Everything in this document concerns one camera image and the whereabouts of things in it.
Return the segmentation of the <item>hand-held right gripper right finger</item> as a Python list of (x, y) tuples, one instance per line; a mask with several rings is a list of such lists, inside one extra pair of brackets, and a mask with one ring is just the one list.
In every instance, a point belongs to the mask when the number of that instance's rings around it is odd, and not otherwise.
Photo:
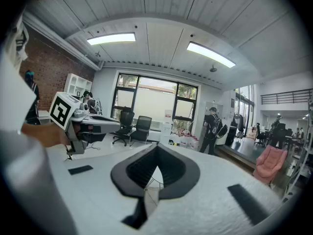
[(240, 185), (258, 203), (247, 204), (254, 214), (270, 216), (282, 205), (279, 197), (252, 175), (220, 157), (194, 150), (171, 147), (192, 159), (200, 168), (196, 185), (183, 197), (160, 200), (140, 228), (142, 235), (247, 235), (250, 218), (229, 191)]

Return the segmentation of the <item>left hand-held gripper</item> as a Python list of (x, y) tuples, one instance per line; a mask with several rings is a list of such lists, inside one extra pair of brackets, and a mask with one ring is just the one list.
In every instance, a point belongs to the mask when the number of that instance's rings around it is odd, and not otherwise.
[(91, 114), (73, 96), (57, 92), (49, 110), (52, 122), (64, 130), (70, 142), (67, 155), (84, 154), (87, 146), (102, 141), (106, 133), (120, 130), (120, 122), (102, 115)]

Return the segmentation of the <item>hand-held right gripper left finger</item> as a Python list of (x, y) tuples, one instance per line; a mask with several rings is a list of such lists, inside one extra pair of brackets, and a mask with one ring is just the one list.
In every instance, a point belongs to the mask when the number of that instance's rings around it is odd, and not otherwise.
[(77, 229), (78, 235), (152, 235), (122, 220), (133, 214), (137, 199), (120, 193), (111, 180), (111, 170), (119, 162), (147, 148), (67, 161), (58, 146), (47, 149), (49, 165)]

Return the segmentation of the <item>person's left forearm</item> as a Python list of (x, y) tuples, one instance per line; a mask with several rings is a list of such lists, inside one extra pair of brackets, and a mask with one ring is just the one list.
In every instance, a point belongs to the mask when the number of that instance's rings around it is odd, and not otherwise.
[(55, 123), (31, 125), (24, 123), (21, 132), (29, 137), (36, 138), (44, 147), (55, 145), (70, 145), (64, 130)]

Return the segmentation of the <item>black office chair on wheels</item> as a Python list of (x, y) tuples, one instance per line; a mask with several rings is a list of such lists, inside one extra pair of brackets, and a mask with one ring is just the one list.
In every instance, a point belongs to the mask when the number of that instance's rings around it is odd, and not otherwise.
[(132, 112), (132, 109), (129, 107), (124, 107), (120, 112), (120, 129), (116, 132), (114, 132), (113, 139), (114, 141), (112, 144), (115, 144), (118, 141), (123, 141), (124, 146), (127, 146), (126, 139), (129, 139), (130, 142), (130, 133), (132, 131), (133, 125), (133, 118), (134, 118), (134, 112)]

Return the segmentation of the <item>white arched shelf unit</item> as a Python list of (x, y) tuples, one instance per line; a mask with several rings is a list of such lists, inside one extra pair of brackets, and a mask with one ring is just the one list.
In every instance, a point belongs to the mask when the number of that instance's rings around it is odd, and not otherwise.
[(67, 75), (63, 92), (66, 92), (71, 96), (82, 97), (85, 91), (91, 91), (91, 87), (91, 81), (79, 77), (73, 73), (69, 73)]

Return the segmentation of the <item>large black-framed window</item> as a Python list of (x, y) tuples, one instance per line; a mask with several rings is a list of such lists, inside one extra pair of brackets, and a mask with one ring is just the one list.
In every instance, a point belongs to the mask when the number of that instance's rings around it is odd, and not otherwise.
[(198, 88), (180, 82), (141, 75), (122, 74), (114, 89), (111, 117), (119, 119), (122, 109), (134, 113), (132, 125), (139, 116), (152, 119), (151, 129), (160, 131), (166, 121), (174, 130), (192, 130)]

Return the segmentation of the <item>stack of white boxes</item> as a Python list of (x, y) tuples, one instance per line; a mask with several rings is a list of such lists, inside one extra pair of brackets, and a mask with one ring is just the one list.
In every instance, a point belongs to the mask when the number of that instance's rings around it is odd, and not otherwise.
[(172, 110), (165, 110), (164, 113), (164, 120), (162, 123), (162, 129), (160, 133), (160, 143), (168, 144), (172, 132), (173, 127), (173, 111)]

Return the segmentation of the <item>person's beige shirt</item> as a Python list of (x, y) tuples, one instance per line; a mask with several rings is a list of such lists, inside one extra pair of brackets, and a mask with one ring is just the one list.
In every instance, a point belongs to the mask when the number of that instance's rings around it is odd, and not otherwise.
[(29, 36), (18, 16), (0, 43), (0, 233), (77, 235), (44, 147), (21, 132), (35, 94), (19, 74)]

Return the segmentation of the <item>long ceiling light panel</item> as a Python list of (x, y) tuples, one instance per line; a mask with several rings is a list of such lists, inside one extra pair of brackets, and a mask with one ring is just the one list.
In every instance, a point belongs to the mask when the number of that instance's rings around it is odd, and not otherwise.
[(98, 36), (94, 38), (87, 39), (90, 45), (101, 45), (106, 43), (116, 43), (116, 42), (135, 42), (135, 34), (132, 33), (116, 33), (104, 36)]
[(226, 57), (222, 56), (221, 54), (218, 54), (217, 52), (204, 47), (200, 44), (194, 43), (194, 42), (190, 42), (187, 46), (187, 50), (197, 53), (199, 55), (205, 56), (207, 58), (210, 58), (228, 68), (232, 68), (234, 66), (236, 66), (236, 64), (231, 61), (230, 59), (227, 59)]

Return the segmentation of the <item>black balcony railing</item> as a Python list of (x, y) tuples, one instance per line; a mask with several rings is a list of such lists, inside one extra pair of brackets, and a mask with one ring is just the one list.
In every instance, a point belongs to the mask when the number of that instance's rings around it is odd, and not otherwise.
[(304, 103), (313, 99), (313, 89), (261, 95), (261, 104)]

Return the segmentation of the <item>black chair with metal frame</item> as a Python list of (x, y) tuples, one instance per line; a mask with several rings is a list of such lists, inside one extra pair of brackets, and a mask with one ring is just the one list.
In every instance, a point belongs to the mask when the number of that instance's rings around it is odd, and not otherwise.
[(147, 137), (150, 132), (152, 118), (147, 116), (139, 116), (136, 122), (135, 131), (130, 134), (130, 146), (136, 141), (147, 143)]

